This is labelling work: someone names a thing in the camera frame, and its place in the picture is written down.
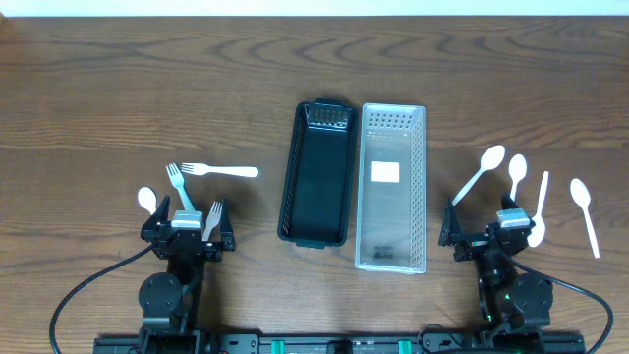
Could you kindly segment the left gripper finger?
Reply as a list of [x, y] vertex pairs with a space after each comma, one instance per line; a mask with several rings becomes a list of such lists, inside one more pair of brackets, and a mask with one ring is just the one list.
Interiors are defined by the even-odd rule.
[[170, 227], [168, 220], [170, 197], [165, 196], [156, 212], [148, 218], [141, 229], [141, 238], [146, 242], [155, 242]]
[[235, 236], [229, 215], [229, 203], [226, 198], [221, 200], [222, 211], [219, 222], [221, 245], [223, 251], [234, 251], [236, 249]]

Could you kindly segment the white fork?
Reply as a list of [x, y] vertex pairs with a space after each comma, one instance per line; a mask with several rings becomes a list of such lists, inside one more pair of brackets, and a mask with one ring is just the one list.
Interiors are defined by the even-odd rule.
[[215, 201], [212, 204], [205, 221], [205, 229], [202, 233], [203, 242], [209, 241], [212, 230], [219, 224], [222, 214], [222, 207], [222, 202]]

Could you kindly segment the white spoon small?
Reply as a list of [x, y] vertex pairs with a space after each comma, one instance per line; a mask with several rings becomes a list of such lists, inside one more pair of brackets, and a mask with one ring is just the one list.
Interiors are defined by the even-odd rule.
[[508, 173], [512, 181], [510, 198], [513, 201], [516, 200], [518, 184], [526, 177], [527, 170], [527, 160], [523, 154], [516, 154], [511, 158], [508, 166]]

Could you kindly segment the white spoon bowl down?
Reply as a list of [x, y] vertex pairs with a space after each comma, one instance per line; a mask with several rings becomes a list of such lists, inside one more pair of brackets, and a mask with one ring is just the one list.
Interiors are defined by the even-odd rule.
[[545, 202], [545, 197], [546, 197], [546, 192], [547, 192], [548, 179], [549, 179], [549, 172], [545, 171], [543, 173], [543, 178], [540, 185], [537, 210], [536, 210], [535, 215], [532, 218], [532, 220], [535, 223], [535, 226], [531, 229], [531, 234], [527, 238], [528, 245], [532, 248], [536, 248], [537, 246], [541, 244], [545, 235], [545, 231], [546, 231], [545, 223], [543, 221], [543, 207], [544, 207], [544, 202]]

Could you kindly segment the white spoon long diagonal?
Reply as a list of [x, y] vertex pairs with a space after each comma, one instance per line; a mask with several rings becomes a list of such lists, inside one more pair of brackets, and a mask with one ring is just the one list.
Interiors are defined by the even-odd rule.
[[472, 189], [481, 176], [490, 170], [497, 168], [504, 159], [506, 148], [503, 145], [496, 145], [487, 149], [480, 159], [480, 167], [471, 179], [457, 193], [452, 204], [456, 206]]

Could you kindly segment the clear plastic basket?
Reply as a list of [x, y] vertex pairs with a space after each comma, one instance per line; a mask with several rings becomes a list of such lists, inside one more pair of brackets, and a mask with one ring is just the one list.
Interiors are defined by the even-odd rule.
[[422, 106], [363, 105], [356, 268], [426, 271], [426, 159]]

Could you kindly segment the mint green plastic fork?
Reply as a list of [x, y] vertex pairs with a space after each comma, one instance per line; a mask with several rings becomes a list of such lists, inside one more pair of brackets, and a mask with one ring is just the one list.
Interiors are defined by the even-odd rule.
[[166, 171], [167, 171], [167, 174], [168, 174], [168, 177], [170, 179], [172, 186], [179, 193], [184, 210], [195, 211], [196, 209], [185, 189], [185, 179], [178, 165], [176, 163], [169, 163], [166, 166]]

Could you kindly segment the white fork pointing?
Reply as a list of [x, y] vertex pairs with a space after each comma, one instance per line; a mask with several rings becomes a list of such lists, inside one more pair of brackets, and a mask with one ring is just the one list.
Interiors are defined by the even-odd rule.
[[210, 166], [204, 163], [182, 163], [181, 170], [197, 176], [213, 173], [255, 178], [259, 175], [259, 170], [253, 166]]

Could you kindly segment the black plastic basket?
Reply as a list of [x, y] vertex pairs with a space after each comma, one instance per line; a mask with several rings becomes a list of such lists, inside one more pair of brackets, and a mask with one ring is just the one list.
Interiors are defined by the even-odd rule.
[[358, 111], [319, 98], [296, 107], [278, 237], [298, 247], [340, 247], [347, 239]]

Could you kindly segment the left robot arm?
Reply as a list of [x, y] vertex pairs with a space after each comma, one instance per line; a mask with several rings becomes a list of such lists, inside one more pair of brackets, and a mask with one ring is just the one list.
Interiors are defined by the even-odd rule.
[[170, 198], [165, 197], [141, 229], [141, 238], [167, 262], [167, 269], [151, 275], [139, 290], [143, 326], [134, 351], [216, 353], [215, 336], [198, 328], [197, 319], [205, 264], [221, 261], [224, 252], [236, 248], [228, 201], [219, 202], [218, 241], [203, 235], [200, 211], [179, 210], [169, 219], [169, 205]]

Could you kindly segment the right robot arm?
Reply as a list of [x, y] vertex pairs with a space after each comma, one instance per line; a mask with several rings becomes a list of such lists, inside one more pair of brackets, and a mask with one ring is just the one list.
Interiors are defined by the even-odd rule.
[[466, 334], [462, 349], [495, 349], [510, 353], [547, 353], [543, 328], [550, 324], [553, 286], [531, 272], [520, 273], [512, 257], [528, 247], [534, 221], [508, 194], [501, 196], [497, 221], [483, 232], [467, 233], [455, 205], [446, 203], [438, 244], [454, 249], [456, 262], [472, 261], [478, 276], [481, 313], [485, 322]]

